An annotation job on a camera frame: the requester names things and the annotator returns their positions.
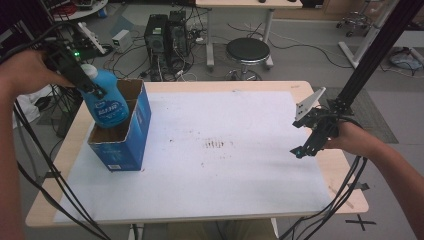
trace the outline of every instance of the electronic device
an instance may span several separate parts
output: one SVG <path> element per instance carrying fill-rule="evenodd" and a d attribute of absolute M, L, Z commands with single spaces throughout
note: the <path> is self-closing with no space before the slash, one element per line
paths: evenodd
<path fill-rule="evenodd" d="M 168 31 L 172 42 L 172 56 L 187 57 L 189 54 L 186 22 L 186 11 L 169 13 Z"/>
<path fill-rule="evenodd" d="M 121 30 L 112 38 L 112 42 L 117 52 L 124 53 L 133 43 L 130 31 L 125 29 Z"/>
<path fill-rule="evenodd" d="M 152 14 L 144 32 L 147 54 L 150 61 L 151 80 L 163 81 L 163 72 L 171 68 L 172 45 L 167 34 L 168 15 Z"/>

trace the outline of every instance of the chair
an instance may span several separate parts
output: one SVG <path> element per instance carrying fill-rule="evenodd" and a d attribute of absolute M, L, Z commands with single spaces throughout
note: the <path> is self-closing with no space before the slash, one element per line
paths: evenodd
<path fill-rule="evenodd" d="M 351 37 L 354 34 L 356 29 L 362 29 L 365 31 L 364 36 L 367 35 L 368 30 L 370 29 L 373 21 L 370 17 L 366 15 L 366 11 L 371 2 L 382 2 L 383 0 L 365 0 L 362 4 L 361 10 L 359 12 L 350 12 L 348 16 L 338 22 L 336 27 L 341 28 L 344 25 L 349 26 L 351 30 L 346 33 L 346 37 Z"/>
<path fill-rule="evenodd" d="M 270 50 L 266 43 L 255 38 L 237 38 L 227 44 L 226 52 L 228 58 L 241 64 L 241 70 L 231 70 L 226 76 L 227 79 L 262 80 L 259 74 L 248 70 L 247 66 L 263 63 L 269 58 Z"/>

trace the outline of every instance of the blue cardboard box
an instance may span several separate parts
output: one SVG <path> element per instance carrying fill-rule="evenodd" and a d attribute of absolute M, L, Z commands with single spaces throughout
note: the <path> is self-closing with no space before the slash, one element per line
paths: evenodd
<path fill-rule="evenodd" d="M 94 126 L 88 145 L 110 171 L 139 171 L 149 131 L 151 110 L 143 80 L 119 80 L 130 117 L 113 128 Z"/>

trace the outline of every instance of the blue spray bottle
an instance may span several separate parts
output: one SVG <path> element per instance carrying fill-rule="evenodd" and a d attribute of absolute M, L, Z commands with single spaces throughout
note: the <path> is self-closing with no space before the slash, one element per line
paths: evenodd
<path fill-rule="evenodd" d="M 116 87 L 118 81 L 116 76 L 105 70 L 97 70 L 90 64 L 83 64 L 81 68 L 91 81 L 106 92 L 106 95 L 99 99 L 94 94 L 80 91 L 97 125 L 102 128 L 111 128 L 125 121 L 128 118 L 129 109 L 124 97 Z"/>

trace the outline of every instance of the table top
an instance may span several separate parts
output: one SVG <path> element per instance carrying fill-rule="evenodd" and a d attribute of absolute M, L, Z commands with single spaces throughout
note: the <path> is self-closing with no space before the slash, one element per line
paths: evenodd
<path fill-rule="evenodd" d="M 287 0 L 266 0 L 260 3 L 258 0 L 196 0 L 196 5 L 205 8 L 214 7 L 248 7 L 248 8 L 301 8 L 300 0 L 289 2 Z"/>
<path fill-rule="evenodd" d="M 170 92 L 222 92 L 222 91 L 288 91 L 292 94 L 295 102 L 300 102 L 310 94 L 312 89 L 307 82 L 303 81 L 270 81 L 270 82 L 182 82 L 182 83 L 146 83 L 148 93 Z M 62 172 L 65 179 L 74 165 L 86 133 L 92 124 L 92 118 L 85 105 L 81 106 L 74 123 L 64 140 L 64 143 L 56 157 L 55 165 Z M 335 195 L 349 165 L 340 150 L 321 151 L 317 155 L 318 165 L 328 187 L 330 197 Z M 44 188 L 57 200 L 60 201 L 62 193 L 53 179 L 46 179 Z M 355 190 L 347 203 L 338 213 L 360 213 L 368 210 L 368 204 L 360 190 Z M 47 203 L 39 194 L 27 216 L 26 223 L 32 227 L 59 226 L 61 223 L 54 222 L 56 210 Z"/>

